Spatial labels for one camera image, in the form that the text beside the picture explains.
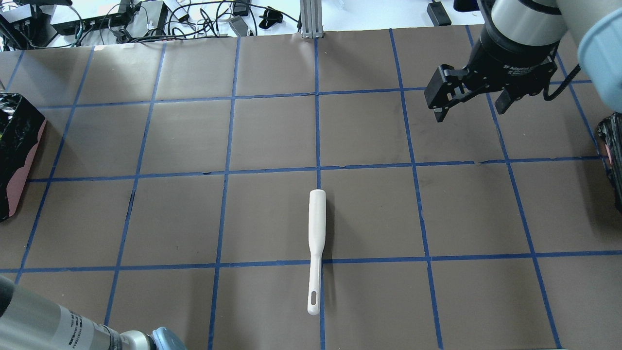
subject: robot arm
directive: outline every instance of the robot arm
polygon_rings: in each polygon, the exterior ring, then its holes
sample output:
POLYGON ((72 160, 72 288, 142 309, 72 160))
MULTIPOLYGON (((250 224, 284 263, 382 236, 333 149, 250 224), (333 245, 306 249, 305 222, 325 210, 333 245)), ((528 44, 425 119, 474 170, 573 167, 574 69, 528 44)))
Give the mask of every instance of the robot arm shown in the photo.
POLYGON ((449 108, 481 93, 502 91, 494 103, 499 114, 525 95, 544 91, 546 100, 555 98, 556 93, 548 94, 548 86, 557 70, 557 46, 568 28, 580 43, 580 65, 601 99, 622 111, 622 0, 477 2, 485 27, 467 65, 462 69, 440 65, 425 89, 425 100, 438 122, 449 108))

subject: blue tape grid line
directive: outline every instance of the blue tape grid line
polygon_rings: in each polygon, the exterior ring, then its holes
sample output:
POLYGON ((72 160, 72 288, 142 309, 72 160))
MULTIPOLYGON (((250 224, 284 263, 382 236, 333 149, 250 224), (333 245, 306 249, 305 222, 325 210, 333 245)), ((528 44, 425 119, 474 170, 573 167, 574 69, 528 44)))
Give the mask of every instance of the blue tape grid line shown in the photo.
MULTIPOLYGON (((322 188, 322 152, 320 148, 320 59, 318 38, 313 38, 313 67, 315 75, 315 166, 317 167, 317 188, 322 188)), ((326 350, 326 321, 324 294, 324 266, 320 266, 320 350, 326 350)))
POLYGON ((415 161, 415 154, 412 149, 411 128, 408 121, 408 111, 406 108, 406 98, 404 96, 404 82, 402 80, 402 70, 399 65, 399 57, 397 55, 397 47, 395 45, 395 37, 393 36, 393 29, 389 29, 389 36, 391 38, 391 47, 393 49, 393 56, 395 58, 395 66, 397 70, 397 80, 399 82, 400 97, 402 100, 402 113, 404 114, 404 127, 406 128, 406 139, 408 141, 408 151, 411 156, 412 178, 415 185, 415 195, 417 197, 417 209, 419 211, 419 224, 421 226, 421 237, 423 240, 424 252, 427 262, 427 274, 428 283, 430 286, 430 299, 432 302, 432 313, 434 315, 434 327, 436 329, 436 338, 439 345, 439 349, 443 349, 443 336, 440 329, 439 308, 436 301, 436 291, 434 288, 434 275, 432 274, 432 261, 430 259, 430 249, 427 241, 427 233, 425 231, 425 221, 423 215, 423 206, 421 204, 421 193, 419 189, 419 177, 417 175, 417 163, 415 161))
MULTIPOLYGON (((467 36, 469 38, 469 42, 471 46, 473 46, 473 37, 471 36, 471 30, 469 30, 468 26, 465 26, 467 36)), ((516 204, 518 205, 518 211, 521 215, 522 226, 525 231, 525 238, 527 239, 527 244, 529 246, 529 252, 531 259, 534 264, 534 269, 536 272, 536 277, 538 280, 538 284, 540 286, 540 292, 542 293, 542 301, 544 302, 544 308, 546 309, 547 317, 549 319, 549 324, 551 328, 551 333, 553 335, 553 339, 555 340, 555 346, 557 348, 561 348, 561 342, 559 340, 559 334, 557 333, 557 327, 555 325, 555 319, 553 317, 553 313, 551 312, 549 297, 547 296, 546 287, 544 286, 544 280, 542 278, 542 273, 540 271, 540 265, 538 263, 538 258, 536 255, 536 250, 534 248, 534 243, 531 239, 531 232, 529 231, 529 225, 527 223, 527 217, 525 216, 525 211, 522 207, 521 195, 518 191, 518 185, 516 184, 516 178, 514 177, 514 171, 512 170, 512 163, 509 161, 508 150, 506 149, 505 142, 503 141, 503 132, 501 131, 501 126, 499 125, 499 121, 497 119, 496 111, 494 110, 493 101, 490 98, 490 94, 486 94, 486 99, 488 101, 488 106, 490 108, 490 113, 492 115, 494 125, 497 129, 497 134, 499 136, 499 143, 501 144, 501 149, 503 150, 503 157, 505 159, 506 166, 508 167, 508 173, 510 177, 510 181, 512 182, 512 188, 514 189, 514 196, 516 198, 516 204)))
POLYGON ((132 209, 134 208, 134 198, 136 196, 136 190, 138 189, 138 179, 139 179, 138 175, 141 173, 142 157, 144 156, 144 153, 145 153, 145 145, 147 144, 147 136, 149 135, 149 127, 151 125, 151 116, 153 115, 153 111, 154 111, 154 102, 156 100, 157 89, 160 84, 160 75, 162 74, 162 66, 164 65, 164 54, 165 53, 166 53, 166 43, 162 45, 162 52, 160 53, 160 61, 159 61, 157 73, 155 75, 156 81, 154 84, 153 92, 151 93, 149 113, 147 114, 147 120, 145 122, 145 131, 144 131, 144 134, 142 135, 141 150, 140 150, 140 153, 138 154, 138 162, 136 164, 136 173, 135 173, 136 176, 134 178, 134 184, 132 186, 132 194, 129 198, 128 213, 125 218, 125 224, 123 225, 123 234, 121 236, 121 244, 119 244, 119 254, 117 256, 117 262, 114 268, 113 283, 112 283, 112 287, 110 288, 110 296, 108 298, 106 318, 104 319, 105 325, 108 325, 108 323, 110 322, 110 316, 111 316, 111 312, 113 309, 114 294, 116 293, 116 286, 119 280, 119 271, 121 270, 120 269, 121 261, 123 260, 123 250, 125 249, 125 241, 128 237, 129 221, 132 216, 132 209))
POLYGON ((15 76, 17 75, 17 70, 19 69, 19 65, 22 63, 22 59, 24 58, 24 53, 25 51, 22 51, 19 54, 19 57, 17 58, 17 62, 15 63, 15 68, 13 68, 13 73, 11 73, 11 77, 9 78, 9 81, 6 83, 6 91, 8 92, 11 89, 11 85, 13 85, 13 80, 15 79, 15 76))
MULTIPOLYGON (((543 252, 536 253, 538 258, 564 258, 564 257, 607 257, 622 255, 622 250, 594 250, 582 252, 543 252)), ((438 255, 430 257, 383 257, 383 258, 334 258, 324 259, 322 263, 330 265, 354 264, 354 263, 397 263, 397 262, 433 262, 444 261, 468 261, 468 260, 503 260, 531 258, 531 253, 514 254, 486 254, 486 255, 438 255)), ((266 266, 289 266, 309 265, 309 260, 275 260, 261 262, 234 262, 220 263, 220 268, 240 267, 266 267, 266 266)), ((216 268, 215 263, 203 264, 173 264, 173 265, 130 265, 120 266, 120 271, 144 271, 144 270, 186 270, 194 268, 216 268)), ((90 267, 42 267, 25 268, 23 273, 56 273, 56 272, 113 272, 117 266, 90 266, 90 267)), ((18 273, 18 268, 0 268, 0 273, 18 273)))
POLYGON ((78 104, 78 100, 80 99, 80 94, 82 93, 82 88, 84 87, 84 82, 86 81, 86 75, 88 73, 89 68, 91 67, 91 62, 93 61, 93 54, 95 53, 95 47, 91 49, 91 52, 88 56, 88 60, 86 61, 86 67, 84 68, 84 72, 82 73, 82 79, 80 80, 80 85, 78 86, 78 91, 76 92, 76 97, 73 100, 72 110, 69 113, 69 118, 67 118, 67 123, 65 124, 65 129, 63 130, 63 136, 58 145, 58 150, 56 152, 56 157, 54 157, 54 163, 52 164, 52 169, 50 170, 50 176, 47 178, 47 182, 45 185, 45 190, 41 197, 41 202, 39 204, 39 208, 37 209, 37 215, 35 216, 34 223, 32 224, 32 230, 30 231, 30 235, 28 237, 28 242, 26 243, 26 249, 24 250, 24 255, 22 256, 22 262, 19 267, 19 271, 17 273, 17 277, 15 278, 15 283, 19 284, 19 280, 22 278, 22 274, 24 272, 24 268, 26 267, 26 260, 28 259, 28 254, 30 253, 30 248, 32 246, 32 241, 34 240, 35 233, 37 232, 37 226, 39 224, 39 219, 41 218, 41 211, 45 204, 45 199, 47 198, 47 194, 50 190, 50 186, 52 185, 52 178, 54 177, 54 172, 56 171, 56 166, 58 165, 58 159, 60 158, 60 153, 63 150, 63 146, 65 144, 65 140, 67 138, 67 133, 69 132, 69 126, 72 123, 73 115, 76 111, 76 105, 78 104))
MULTIPOLYGON (((591 83, 591 80, 577 80, 573 81, 573 84, 591 83)), ((560 85, 562 82, 551 82, 553 85, 560 85)), ((276 93, 272 95, 246 95, 246 96, 222 96, 222 97, 198 97, 198 98, 178 98, 169 100, 156 100, 155 104, 160 103, 183 103, 183 102, 205 102, 205 101, 229 101, 229 100, 250 100, 253 98, 279 98, 279 97, 302 97, 313 95, 353 95, 359 93, 383 93, 383 92, 400 92, 400 91, 423 91, 425 87, 404 87, 404 88, 380 88, 380 89, 367 89, 367 90, 345 90, 345 91, 318 91, 318 92, 302 92, 302 93, 276 93)), ((130 101, 130 102, 106 102, 106 103, 86 103, 82 105, 76 105, 77 108, 93 108, 93 107, 107 107, 107 106, 131 106, 131 105, 147 105, 151 104, 151 101, 130 101)), ((59 110, 72 108, 73 105, 58 105, 58 106, 37 106, 40 110, 59 110)))
MULTIPOLYGON (((584 156, 584 157, 559 157, 559 158, 520 158, 509 159, 510 163, 540 163, 540 162, 558 162, 558 161, 593 161, 602 160, 601 156, 584 156)), ((443 161, 443 162, 422 162, 415 163, 415 166, 452 166, 452 165, 474 165, 474 164, 502 164, 505 159, 491 159, 475 163, 474 161, 443 161)), ((388 164, 360 164, 360 165, 344 165, 344 166, 321 166, 322 171, 341 170, 341 169, 378 169, 378 168, 408 168, 412 163, 388 163, 388 164)), ((249 170, 230 170, 228 174, 266 174, 266 173, 291 173, 296 171, 317 171, 317 167, 302 168, 275 168, 275 169, 249 169, 249 170)), ((52 179, 30 179, 28 182, 80 182, 80 181, 119 181, 150 179, 154 177, 176 177, 176 176, 210 176, 224 175, 225 171, 209 171, 209 172, 189 172, 189 173, 155 173, 155 174, 138 174, 123 176, 93 176, 93 177, 55 177, 52 179)))
MULTIPOLYGON (((233 87, 231 88, 231 96, 236 95, 238 85, 238 67, 239 67, 239 48, 240 38, 238 38, 235 51, 235 66, 233 69, 233 87)), ((233 142, 233 122, 235 116, 235 98, 231 99, 231 111, 229 115, 229 135, 227 140, 227 158, 225 163, 225 179, 223 181, 223 198, 220 202, 220 225, 218 227, 218 245, 216 247, 216 264, 214 266, 214 287, 211 293, 211 310, 210 310, 210 328, 208 330, 208 350, 214 347, 214 329, 216 323, 216 302, 218 300, 218 282, 220 280, 221 257, 223 249, 223 232, 225 230, 225 211, 227 207, 227 190, 229 185, 229 168, 231 164, 231 144, 233 142)))

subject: white spatula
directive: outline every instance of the white spatula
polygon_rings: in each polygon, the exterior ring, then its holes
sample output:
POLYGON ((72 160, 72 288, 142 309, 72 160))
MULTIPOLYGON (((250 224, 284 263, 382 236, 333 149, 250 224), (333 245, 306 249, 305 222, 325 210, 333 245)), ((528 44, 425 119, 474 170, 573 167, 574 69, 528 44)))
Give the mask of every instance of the white spatula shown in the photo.
POLYGON ((320 313, 320 278, 322 277, 322 252, 326 241, 326 192, 314 189, 309 194, 309 297, 307 311, 311 315, 320 313))

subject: black plastic bag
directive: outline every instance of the black plastic bag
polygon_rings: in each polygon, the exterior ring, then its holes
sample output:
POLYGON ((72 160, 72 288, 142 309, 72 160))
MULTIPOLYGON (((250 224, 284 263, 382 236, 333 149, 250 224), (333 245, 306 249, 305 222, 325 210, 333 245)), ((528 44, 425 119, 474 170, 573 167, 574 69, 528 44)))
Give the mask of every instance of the black plastic bag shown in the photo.
POLYGON ((607 177, 615 189, 616 208, 622 213, 622 114, 614 113, 603 119, 596 129, 607 155, 607 177))
POLYGON ((0 93, 0 222, 15 214, 45 117, 18 93, 0 93))

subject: metal post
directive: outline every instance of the metal post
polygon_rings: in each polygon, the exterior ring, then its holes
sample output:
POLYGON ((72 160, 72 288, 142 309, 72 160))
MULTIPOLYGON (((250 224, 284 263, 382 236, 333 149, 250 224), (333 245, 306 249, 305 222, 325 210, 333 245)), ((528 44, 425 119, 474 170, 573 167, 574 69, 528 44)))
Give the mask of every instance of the metal post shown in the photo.
POLYGON ((300 23, 303 38, 324 36, 322 0, 300 0, 300 23))

